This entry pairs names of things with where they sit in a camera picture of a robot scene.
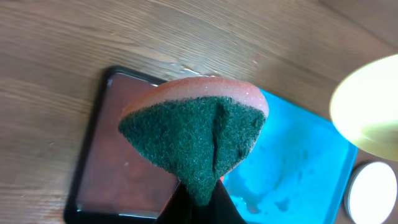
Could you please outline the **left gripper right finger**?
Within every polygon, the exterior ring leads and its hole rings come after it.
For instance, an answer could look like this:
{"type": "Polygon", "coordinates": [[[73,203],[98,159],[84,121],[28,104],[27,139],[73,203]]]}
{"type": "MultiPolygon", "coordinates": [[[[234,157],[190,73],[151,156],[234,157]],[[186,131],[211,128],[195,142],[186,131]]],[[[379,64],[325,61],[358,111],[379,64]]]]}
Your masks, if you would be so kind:
{"type": "Polygon", "coordinates": [[[205,214],[208,224],[246,224],[220,180],[216,182],[205,214]]]}

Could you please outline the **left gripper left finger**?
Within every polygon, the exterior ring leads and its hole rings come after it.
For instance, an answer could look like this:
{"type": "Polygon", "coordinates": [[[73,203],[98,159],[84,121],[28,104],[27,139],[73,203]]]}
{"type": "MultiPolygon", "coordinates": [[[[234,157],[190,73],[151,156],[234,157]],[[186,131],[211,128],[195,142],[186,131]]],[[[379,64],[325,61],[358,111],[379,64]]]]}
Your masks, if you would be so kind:
{"type": "Polygon", "coordinates": [[[154,224],[195,224],[195,205],[184,184],[179,183],[154,224]]]}

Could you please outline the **orange and green sponge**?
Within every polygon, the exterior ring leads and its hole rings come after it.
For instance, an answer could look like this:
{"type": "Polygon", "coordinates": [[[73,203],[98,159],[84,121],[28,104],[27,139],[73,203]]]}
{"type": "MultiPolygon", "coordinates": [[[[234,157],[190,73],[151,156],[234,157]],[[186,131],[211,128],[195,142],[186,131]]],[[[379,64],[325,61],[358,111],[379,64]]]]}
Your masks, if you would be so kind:
{"type": "Polygon", "coordinates": [[[124,108],[119,132],[186,187],[198,206],[254,149],[269,115],[258,87],[219,77],[163,83],[124,108]]]}

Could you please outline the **white plate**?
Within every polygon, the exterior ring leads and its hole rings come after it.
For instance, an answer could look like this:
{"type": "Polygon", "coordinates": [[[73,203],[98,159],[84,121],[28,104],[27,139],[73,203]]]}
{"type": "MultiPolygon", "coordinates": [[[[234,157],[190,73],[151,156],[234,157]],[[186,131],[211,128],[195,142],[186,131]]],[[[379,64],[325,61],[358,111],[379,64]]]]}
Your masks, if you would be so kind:
{"type": "Polygon", "coordinates": [[[376,161],[353,171],[343,198],[344,208],[355,224],[382,224],[397,198],[397,179],[391,166],[376,161]]]}

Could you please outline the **yellow-green plate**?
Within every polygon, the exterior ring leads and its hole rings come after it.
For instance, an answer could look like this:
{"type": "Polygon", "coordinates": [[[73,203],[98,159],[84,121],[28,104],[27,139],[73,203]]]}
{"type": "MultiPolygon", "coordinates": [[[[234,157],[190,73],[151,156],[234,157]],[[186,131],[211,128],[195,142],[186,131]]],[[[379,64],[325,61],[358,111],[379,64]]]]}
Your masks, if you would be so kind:
{"type": "Polygon", "coordinates": [[[348,75],[330,100],[336,129],[374,156],[397,160],[397,55],[380,58],[348,75]]]}

